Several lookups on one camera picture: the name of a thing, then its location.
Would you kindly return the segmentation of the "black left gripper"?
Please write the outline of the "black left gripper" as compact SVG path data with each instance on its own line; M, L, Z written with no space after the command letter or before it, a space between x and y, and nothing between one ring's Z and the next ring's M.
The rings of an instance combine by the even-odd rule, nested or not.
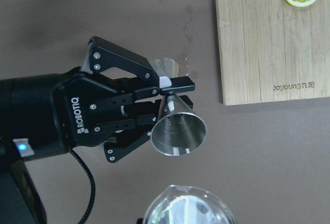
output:
M115 163L151 139L160 116L160 99L133 102L126 79L81 71L11 79L10 155L36 160L113 137L104 152Z

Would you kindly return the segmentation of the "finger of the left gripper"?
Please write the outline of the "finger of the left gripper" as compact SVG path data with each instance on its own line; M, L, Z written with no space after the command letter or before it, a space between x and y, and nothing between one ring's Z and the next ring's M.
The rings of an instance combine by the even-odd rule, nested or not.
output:
M135 75L143 88L153 89L152 96L195 90L195 83L188 76L174 78L159 76L147 58L100 37L90 38L87 57L80 70L93 75L113 67Z

